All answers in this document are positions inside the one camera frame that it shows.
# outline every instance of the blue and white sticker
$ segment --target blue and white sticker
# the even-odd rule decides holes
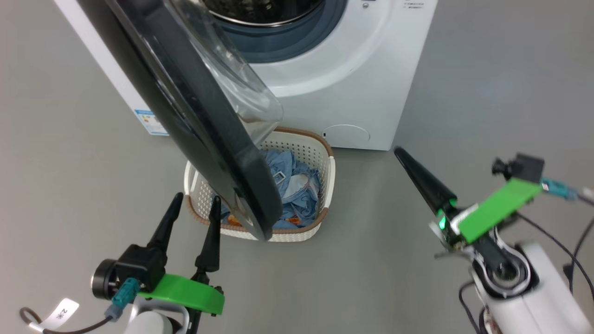
[[[143,123],[144,128],[148,133],[156,136],[169,136],[167,130],[165,130],[152,111],[135,109],[134,112],[138,116],[138,119]]]

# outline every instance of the washing machine door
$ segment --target washing machine door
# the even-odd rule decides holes
[[[127,76],[243,226],[269,239],[282,205],[257,146],[282,118],[278,100],[201,1],[107,3],[149,73]]]

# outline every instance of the clothes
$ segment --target clothes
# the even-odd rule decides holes
[[[273,228],[296,229],[312,224],[317,212],[320,172],[298,161],[290,150],[267,150],[261,154],[270,167],[283,204],[283,214]],[[236,225],[236,219],[229,213],[223,205],[222,223]]]

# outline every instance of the camera lens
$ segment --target camera lens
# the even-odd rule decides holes
[[[95,270],[91,278],[91,290],[95,298],[110,300],[115,295],[118,289],[115,263],[116,260],[103,260]]]

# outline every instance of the green bracket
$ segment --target green bracket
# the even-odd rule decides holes
[[[210,314],[222,314],[225,304],[225,296],[212,286],[170,274],[163,276],[153,292],[140,292],[138,295]]]
[[[542,191],[537,183],[512,178],[460,222],[460,233],[469,244],[475,242],[510,214]]]

